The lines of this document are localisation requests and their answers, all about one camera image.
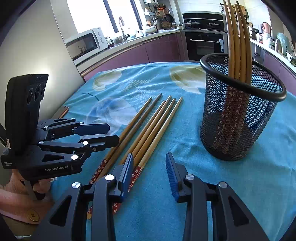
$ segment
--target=red patterned chopstick handle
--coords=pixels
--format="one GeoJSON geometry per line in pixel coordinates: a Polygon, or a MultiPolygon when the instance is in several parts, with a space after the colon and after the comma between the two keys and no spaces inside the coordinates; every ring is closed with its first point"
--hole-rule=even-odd
{"type": "Polygon", "coordinates": [[[106,166],[107,163],[108,163],[108,161],[106,159],[103,159],[103,161],[101,162],[101,164],[96,169],[94,175],[91,177],[91,180],[89,181],[89,184],[94,183],[98,179],[98,176],[103,171],[103,169],[105,168],[105,166],[106,166]]]}
{"type": "MultiPolygon", "coordinates": [[[[131,175],[131,183],[130,186],[128,188],[128,192],[131,190],[131,188],[133,187],[133,185],[135,184],[136,180],[138,179],[140,173],[142,172],[142,168],[140,168],[139,166],[135,167],[132,175],[131,175]]],[[[121,203],[112,203],[112,210],[113,210],[113,214],[115,214],[116,212],[118,212],[119,208],[121,206],[121,203]]],[[[88,210],[89,214],[92,214],[92,206],[91,208],[88,210]]]]}

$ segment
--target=kitchen counter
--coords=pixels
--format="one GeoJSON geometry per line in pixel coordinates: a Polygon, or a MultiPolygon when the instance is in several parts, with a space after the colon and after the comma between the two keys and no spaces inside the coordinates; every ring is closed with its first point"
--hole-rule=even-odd
{"type": "Polygon", "coordinates": [[[256,44],[257,46],[259,46],[260,48],[264,49],[265,51],[267,51],[268,53],[270,53],[271,55],[273,55],[274,57],[276,57],[277,59],[279,59],[283,64],[286,65],[287,68],[289,68],[295,75],[296,75],[296,67],[293,66],[288,58],[276,51],[274,51],[271,48],[268,48],[266,45],[261,44],[259,42],[257,42],[256,40],[250,39],[251,43],[256,44]]]}
{"type": "Polygon", "coordinates": [[[100,62],[101,60],[104,60],[104,59],[108,58],[109,56],[111,56],[113,54],[116,54],[118,52],[121,52],[126,48],[132,47],[133,45],[142,43],[142,42],[150,40],[150,39],[154,39],[154,38],[158,38],[158,37],[161,37],[161,36],[164,36],[164,35],[167,35],[167,34],[173,34],[173,33],[178,33],[178,32],[180,32],[180,30],[177,30],[177,29],[166,30],[165,32],[144,35],[144,36],[141,36],[139,38],[132,39],[132,40],[129,40],[127,42],[118,44],[118,45],[116,45],[114,47],[105,49],[102,52],[100,52],[99,54],[97,54],[97,55],[87,59],[86,61],[82,62],[81,64],[79,64],[77,66],[77,69],[78,69],[79,73],[82,74],[88,68],[90,68],[91,66],[93,66],[96,63],[100,62]]]}

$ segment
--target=camera lens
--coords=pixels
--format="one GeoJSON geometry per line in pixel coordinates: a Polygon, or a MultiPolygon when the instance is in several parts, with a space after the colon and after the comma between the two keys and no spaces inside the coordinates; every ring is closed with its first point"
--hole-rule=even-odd
{"type": "Polygon", "coordinates": [[[38,99],[39,95],[40,95],[40,85],[38,85],[35,90],[35,101],[38,99]]]}
{"type": "Polygon", "coordinates": [[[27,96],[27,104],[29,104],[31,102],[32,98],[33,98],[33,89],[31,88],[29,90],[29,93],[28,93],[28,96],[27,96]]]}

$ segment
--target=purple cabinet door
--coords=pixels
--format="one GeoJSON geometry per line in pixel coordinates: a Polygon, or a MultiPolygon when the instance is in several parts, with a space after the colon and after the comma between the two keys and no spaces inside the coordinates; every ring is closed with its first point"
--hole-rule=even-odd
{"type": "Polygon", "coordinates": [[[177,43],[178,43],[178,48],[179,48],[179,53],[180,53],[180,61],[184,61],[185,60],[185,52],[184,52],[181,33],[177,33],[176,38],[177,38],[177,43]]]}
{"type": "Polygon", "coordinates": [[[283,65],[280,67],[279,78],[286,86],[287,91],[296,95],[296,77],[283,65]]]}
{"type": "Polygon", "coordinates": [[[272,57],[270,54],[265,52],[263,65],[273,72],[277,77],[279,76],[279,71],[281,67],[281,62],[276,58],[272,57]]]}
{"type": "Polygon", "coordinates": [[[175,34],[144,43],[150,63],[180,61],[180,53],[175,34]]]}
{"type": "Polygon", "coordinates": [[[140,45],[133,49],[130,49],[111,60],[101,64],[88,74],[84,76],[84,80],[88,81],[91,77],[93,77],[96,73],[101,71],[106,71],[110,69],[116,69],[121,67],[127,67],[136,64],[147,64],[149,63],[149,59],[146,53],[146,49],[144,45],[140,45]]]}

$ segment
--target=blue tablecloth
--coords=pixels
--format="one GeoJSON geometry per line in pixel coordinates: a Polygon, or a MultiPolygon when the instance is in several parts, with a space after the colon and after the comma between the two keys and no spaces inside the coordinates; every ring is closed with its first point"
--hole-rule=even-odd
{"type": "MultiPolygon", "coordinates": [[[[226,181],[269,239],[279,240],[296,216],[296,97],[288,93],[286,100],[278,103],[254,146],[236,162],[214,158],[201,143],[205,73],[199,64],[153,63],[100,72],[66,101],[70,108],[66,118],[75,117],[85,123],[107,122],[111,127],[109,134],[120,135],[144,102],[159,93],[163,97],[154,110],[170,94],[176,99],[183,96],[184,100],[114,216],[117,240],[182,240],[186,204],[178,204],[172,197],[165,168],[168,151],[177,163],[204,182],[226,181]]],[[[78,137],[67,139],[77,141],[78,137]]],[[[87,184],[108,151],[93,153],[81,173],[53,182],[54,199],[74,181],[87,184]]],[[[212,240],[210,210],[208,213],[212,240]]]]}

